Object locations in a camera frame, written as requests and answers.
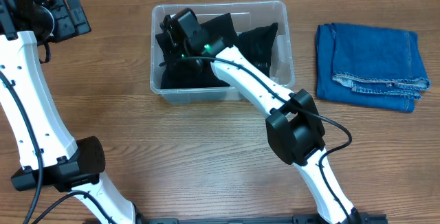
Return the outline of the dark navy knit garment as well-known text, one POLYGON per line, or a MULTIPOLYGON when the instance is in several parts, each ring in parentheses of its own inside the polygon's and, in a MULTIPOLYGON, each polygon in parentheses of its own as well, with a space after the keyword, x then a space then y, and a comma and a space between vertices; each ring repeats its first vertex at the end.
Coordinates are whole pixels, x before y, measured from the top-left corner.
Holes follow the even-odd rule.
MULTIPOLYGON (((197 17, 191 10, 184 10, 182 13, 186 13, 186 15, 181 18, 185 34, 184 45, 188 53, 186 57, 212 56, 214 54, 212 45, 216 43, 217 40, 222 40, 226 44, 238 43, 238 36, 234 30, 232 18, 229 13, 217 16, 205 23, 198 22, 197 17)), ((155 36, 159 46, 160 34, 155 36)), ((196 74, 200 74, 204 69, 207 69, 202 60, 197 59, 185 62, 185 58, 164 57, 162 65, 178 76, 195 76, 196 74)))

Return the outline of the black garment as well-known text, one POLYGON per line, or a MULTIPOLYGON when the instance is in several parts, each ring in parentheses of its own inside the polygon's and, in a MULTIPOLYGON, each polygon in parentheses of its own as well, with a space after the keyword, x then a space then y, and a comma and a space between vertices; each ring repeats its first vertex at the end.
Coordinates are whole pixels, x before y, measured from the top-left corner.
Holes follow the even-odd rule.
POLYGON ((270 76, 272 47, 277 32, 278 23, 272 23, 238 35, 240 52, 267 77, 270 76))

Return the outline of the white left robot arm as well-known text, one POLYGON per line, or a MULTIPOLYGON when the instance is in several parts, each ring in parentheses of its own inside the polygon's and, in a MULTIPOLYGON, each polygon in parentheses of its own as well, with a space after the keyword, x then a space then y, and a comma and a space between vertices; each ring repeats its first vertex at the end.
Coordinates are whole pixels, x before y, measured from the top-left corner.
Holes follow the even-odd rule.
POLYGON ((142 223, 105 171, 97 137, 75 139, 52 99, 39 46, 49 47, 91 30, 79 0, 1 0, 1 106, 14 133, 21 167, 18 191, 51 186, 76 197, 101 223, 142 223))

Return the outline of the blue denim jeans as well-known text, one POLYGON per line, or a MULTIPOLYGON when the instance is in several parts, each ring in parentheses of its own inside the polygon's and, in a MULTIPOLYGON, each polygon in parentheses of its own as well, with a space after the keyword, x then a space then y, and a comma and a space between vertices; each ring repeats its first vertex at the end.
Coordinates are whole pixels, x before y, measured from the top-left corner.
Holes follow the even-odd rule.
POLYGON ((326 23, 316 30, 318 98, 411 113, 431 81, 408 30, 326 23))

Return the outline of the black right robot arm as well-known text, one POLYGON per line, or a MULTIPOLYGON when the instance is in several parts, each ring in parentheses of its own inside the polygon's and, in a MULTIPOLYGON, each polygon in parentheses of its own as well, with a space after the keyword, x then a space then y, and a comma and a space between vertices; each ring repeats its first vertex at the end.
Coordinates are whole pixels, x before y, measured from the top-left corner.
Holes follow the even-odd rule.
POLYGON ((287 165, 299 171, 325 223, 361 223, 352 202, 344 195, 327 159, 324 123, 342 125, 319 115, 314 99, 295 93, 268 76, 270 49, 277 25, 250 32, 247 48, 233 28, 229 14, 200 24, 185 8, 167 14, 156 40, 163 52, 163 89, 234 87, 265 117, 270 148, 287 165))

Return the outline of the small black cloth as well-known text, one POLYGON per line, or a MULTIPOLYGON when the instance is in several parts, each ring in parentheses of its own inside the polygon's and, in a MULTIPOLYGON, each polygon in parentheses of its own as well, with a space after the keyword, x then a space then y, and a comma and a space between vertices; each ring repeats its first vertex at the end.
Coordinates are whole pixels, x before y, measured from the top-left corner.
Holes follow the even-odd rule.
POLYGON ((211 69, 204 69, 195 76, 178 76, 176 73, 165 69, 162 74, 161 89, 193 89, 193 88, 218 88, 230 85, 218 79, 211 69))

